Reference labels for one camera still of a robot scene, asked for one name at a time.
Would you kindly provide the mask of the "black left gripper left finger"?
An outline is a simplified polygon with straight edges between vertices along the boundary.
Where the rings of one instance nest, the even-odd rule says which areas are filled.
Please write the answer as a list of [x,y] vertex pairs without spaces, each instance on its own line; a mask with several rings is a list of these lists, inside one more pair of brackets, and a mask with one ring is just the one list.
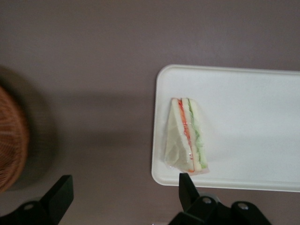
[[1,216],[2,225],[57,225],[74,199],[72,175],[63,175],[38,201],[28,201]]

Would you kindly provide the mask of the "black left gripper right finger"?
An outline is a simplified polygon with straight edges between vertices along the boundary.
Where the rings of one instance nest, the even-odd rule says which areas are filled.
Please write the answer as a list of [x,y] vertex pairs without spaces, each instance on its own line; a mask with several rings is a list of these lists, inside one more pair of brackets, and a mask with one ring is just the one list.
[[188,173],[179,174],[179,200],[183,211],[170,225],[270,225],[258,207],[237,201],[223,205],[215,195],[199,193]]

